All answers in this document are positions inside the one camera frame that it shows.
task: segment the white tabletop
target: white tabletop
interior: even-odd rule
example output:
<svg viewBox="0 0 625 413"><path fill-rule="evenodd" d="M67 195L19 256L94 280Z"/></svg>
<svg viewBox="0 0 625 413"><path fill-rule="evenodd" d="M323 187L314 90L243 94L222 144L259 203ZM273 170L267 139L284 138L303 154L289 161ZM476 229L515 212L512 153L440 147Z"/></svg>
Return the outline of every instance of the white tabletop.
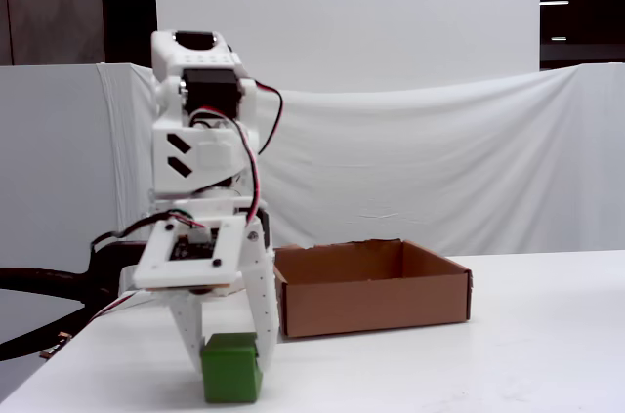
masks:
<svg viewBox="0 0 625 413"><path fill-rule="evenodd" d="M625 251L459 257L464 324L279 344L247 412L623 412ZM205 331L249 330L244 294ZM8 412L190 411L202 399L168 311L97 319L0 405Z"/></svg>

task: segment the black wire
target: black wire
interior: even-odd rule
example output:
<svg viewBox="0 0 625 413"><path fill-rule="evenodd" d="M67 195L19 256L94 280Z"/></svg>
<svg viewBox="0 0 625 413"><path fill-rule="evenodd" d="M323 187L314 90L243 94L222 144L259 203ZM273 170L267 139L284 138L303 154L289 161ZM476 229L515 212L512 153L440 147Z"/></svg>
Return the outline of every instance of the black wire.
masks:
<svg viewBox="0 0 625 413"><path fill-rule="evenodd" d="M282 109L284 109L284 99L282 98L282 95L277 89L271 86L267 86L266 84L260 83L258 81L256 81L256 84L258 84L261 88L266 89L267 91L271 91L277 94L280 100L280 107L277 110L277 116L275 117L275 121L273 122L273 127L271 127L270 135L267 137L267 140L265 141L265 144L263 145L263 147L261 147L261 149L258 151L259 155L261 155L263 151L267 149L267 146L270 145L271 139L273 138L273 134L275 133L275 129L277 128L277 124L279 123L280 118L282 117Z"/></svg>
<svg viewBox="0 0 625 413"><path fill-rule="evenodd" d="M177 214L177 213L188 216L190 219L193 220L192 214L190 214L188 211L181 210L179 208L174 208L172 210L155 213L146 218L142 218L136 221L135 223L132 223L131 225L129 225L123 230L111 230L109 232L105 232L102 235L99 235L91 242L91 253L93 255L96 252L96 245L100 244L101 242L107 239L111 239L113 237L116 239L123 239L124 237L127 237L128 235L132 234L137 229L140 229L142 227L146 227L149 225L153 225L157 221L169 220L172 217L172 215Z"/></svg>
<svg viewBox="0 0 625 413"><path fill-rule="evenodd" d="M213 127L211 127L208 123L206 123L204 120L195 120L195 121L193 122L193 125L197 125L198 123L199 123L200 125L204 125L206 128L213 128Z"/></svg>

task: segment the cardboard box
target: cardboard box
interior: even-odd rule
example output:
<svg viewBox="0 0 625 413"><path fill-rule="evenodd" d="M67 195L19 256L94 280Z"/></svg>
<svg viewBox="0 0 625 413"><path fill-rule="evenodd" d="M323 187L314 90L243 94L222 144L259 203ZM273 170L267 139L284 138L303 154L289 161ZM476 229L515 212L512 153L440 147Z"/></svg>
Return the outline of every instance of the cardboard box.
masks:
<svg viewBox="0 0 625 413"><path fill-rule="evenodd" d="M472 275L412 242L367 240L276 250L282 334L307 337L465 322Z"/></svg>

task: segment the green block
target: green block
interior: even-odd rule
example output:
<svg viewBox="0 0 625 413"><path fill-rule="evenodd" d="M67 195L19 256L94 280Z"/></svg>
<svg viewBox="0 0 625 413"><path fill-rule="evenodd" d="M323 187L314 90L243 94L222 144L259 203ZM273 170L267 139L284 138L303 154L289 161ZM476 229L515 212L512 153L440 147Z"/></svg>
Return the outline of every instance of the green block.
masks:
<svg viewBox="0 0 625 413"><path fill-rule="evenodd" d="M256 401L263 380L256 362L256 333L216 333L201 357L207 402Z"/></svg>

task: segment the white fabric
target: white fabric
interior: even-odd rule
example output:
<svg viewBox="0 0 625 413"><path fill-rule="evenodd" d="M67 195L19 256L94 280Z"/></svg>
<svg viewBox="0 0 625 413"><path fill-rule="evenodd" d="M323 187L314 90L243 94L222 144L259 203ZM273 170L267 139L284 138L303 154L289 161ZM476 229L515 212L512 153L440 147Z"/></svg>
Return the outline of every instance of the white fabric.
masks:
<svg viewBox="0 0 625 413"><path fill-rule="evenodd" d="M0 68L0 267L85 271L94 237L147 211L150 76L129 64ZM0 291L0 343L81 306ZM0 363L0 401L41 364Z"/></svg>
<svg viewBox="0 0 625 413"><path fill-rule="evenodd" d="M625 248L625 66L373 94L285 92L261 158L274 243L444 255ZM275 104L261 103L265 128Z"/></svg>
<svg viewBox="0 0 625 413"><path fill-rule="evenodd" d="M115 173L118 228L129 226L149 209L151 126L156 105L151 99L151 69L129 64L98 64L110 126ZM146 229L134 234L147 238Z"/></svg>

